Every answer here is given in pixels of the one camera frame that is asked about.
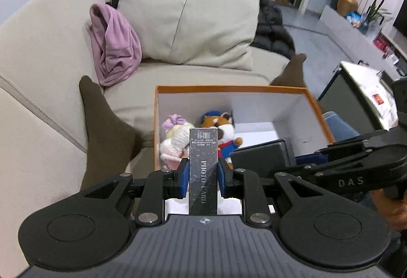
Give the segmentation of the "person's right hand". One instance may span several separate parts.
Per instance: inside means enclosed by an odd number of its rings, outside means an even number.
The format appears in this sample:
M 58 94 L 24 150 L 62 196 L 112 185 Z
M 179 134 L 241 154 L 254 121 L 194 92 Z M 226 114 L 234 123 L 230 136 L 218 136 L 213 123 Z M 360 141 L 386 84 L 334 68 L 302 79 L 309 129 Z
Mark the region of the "person's right hand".
M 397 232 L 406 229 L 406 203 L 387 198 L 383 189 L 370 192 L 372 201 L 377 208 L 377 212 L 385 218 L 389 227 Z

